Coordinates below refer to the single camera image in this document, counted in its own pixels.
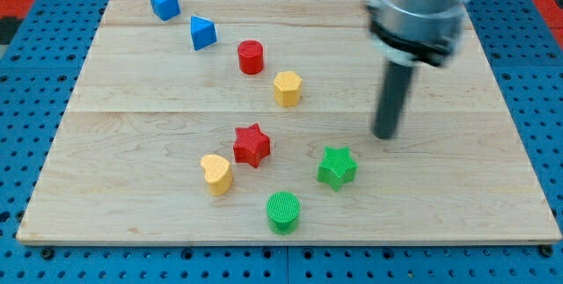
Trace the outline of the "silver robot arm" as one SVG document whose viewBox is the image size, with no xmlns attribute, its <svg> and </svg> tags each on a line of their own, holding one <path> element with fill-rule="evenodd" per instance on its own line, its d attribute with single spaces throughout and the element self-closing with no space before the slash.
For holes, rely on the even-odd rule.
<svg viewBox="0 0 563 284">
<path fill-rule="evenodd" d="M 364 0 L 375 46 L 391 62 L 441 67 L 456 53 L 469 0 Z"/>
</svg>

